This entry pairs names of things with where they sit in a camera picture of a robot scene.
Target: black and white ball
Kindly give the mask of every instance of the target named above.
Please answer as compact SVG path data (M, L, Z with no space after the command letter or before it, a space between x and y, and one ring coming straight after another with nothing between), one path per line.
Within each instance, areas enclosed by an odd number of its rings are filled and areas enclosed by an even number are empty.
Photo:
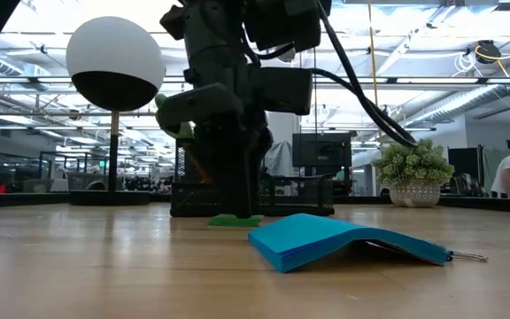
M81 25L68 43L66 67L80 94L110 111L133 111L146 105L165 77L155 39L119 17L96 18Z

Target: black plastic crate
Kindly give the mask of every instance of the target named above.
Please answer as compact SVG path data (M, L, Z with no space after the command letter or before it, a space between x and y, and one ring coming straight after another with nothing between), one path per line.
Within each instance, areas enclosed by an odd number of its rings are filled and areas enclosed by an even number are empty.
M174 217L211 217L224 212L218 193L186 156L190 140L176 141L176 169L172 187L171 215ZM259 213L265 216L287 216L307 213L334 213L332 175L313 177L281 177L263 174L259 183Z

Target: wooden table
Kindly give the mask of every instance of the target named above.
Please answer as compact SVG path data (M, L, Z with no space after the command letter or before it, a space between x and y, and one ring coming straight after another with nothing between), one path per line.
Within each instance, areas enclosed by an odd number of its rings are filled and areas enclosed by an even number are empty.
M491 261L438 267L343 253L279 274L247 230L171 219L166 204L0 208L0 318L510 319L510 213L336 211Z

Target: ceiling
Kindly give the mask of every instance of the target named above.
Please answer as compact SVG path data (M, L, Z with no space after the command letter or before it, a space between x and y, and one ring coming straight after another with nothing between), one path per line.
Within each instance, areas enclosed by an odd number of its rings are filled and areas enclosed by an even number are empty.
M372 57L375 57L377 76L462 77L478 76L477 72L481 72L483 76L498 76L501 73L496 63L491 65L474 63L470 68L464 69L465 72L461 72L459 57L468 47L473 49L479 40L493 40L504 56L510 55L510 12L494 11L496 7L493 1L483 1L486 5L447 8L434 4L402 5L407 1L398 1L401 5L374 5L371 26L375 31L373 38L375 55L368 54L371 39L367 6L341 3L335 1L329 19L358 76L367 77L373 74ZM0 34L0 59L16 66L19 70L24 70L29 65L36 65L48 72L47 75L68 76L65 68L66 46L72 32L89 19L111 15L130 19L149 31L163 52L167 75L182 76L182 71L188 67L184 42L175 41L158 23L173 4L176 4L176 1L23 0ZM44 48L46 53L42 53L41 48ZM504 64L508 69L510 59L505 60ZM339 58L325 34L323 34L321 45L315 51L299 53L290 64L272 60L267 61L265 66L317 66L332 73L344 75ZM375 101L375 92L371 86L368 88L366 95ZM50 91L58 89L73 90L68 86L54 85L51 86ZM172 95L187 89L190 89L188 84L165 83L161 92ZM37 103L35 93L42 94L38 103L39 106L45 105L45 112L72 110L83 113L103 112L77 94L44 94L33 89L27 89L30 94L25 94L21 92L22 90L26 89L18 85L0 85L0 94L19 101L23 105L35 106ZM423 87L395 89L383 86L378 90L376 97L378 105L387 106L391 115L410 116L439 99L451 95L456 90L458 88L449 86L433 89ZM357 99L347 90L329 85L318 88L316 97L315 103L323 109L328 109L328 114L331 115L327 117L327 123L371 124L371 120L362 110ZM510 104L510 97L480 108L474 115L500 107L504 103ZM16 111L26 111L24 107L12 107L12 105L5 107ZM144 106L139 112L144 116L123 117L120 120L121 126L158 126L154 117L147 115L147 113L156 112L156 106L153 103ZM495 119L498 118L510 121L510 112L496 115ZM44 119L48 125L57 122L61 125L75 124L65 117ZM79 120L82 126L110 122L107 116L91 116ZM304 125L304 123L313 122L313 118L312 116L303 118L301 122ZM68 136L67 132L52 131ZM143 131L141 134L143 140L148 140L152 145L174 146L174 140L159 130ZM93 136L97 141L104 143L107 139L106 132L86 132L84 136Z

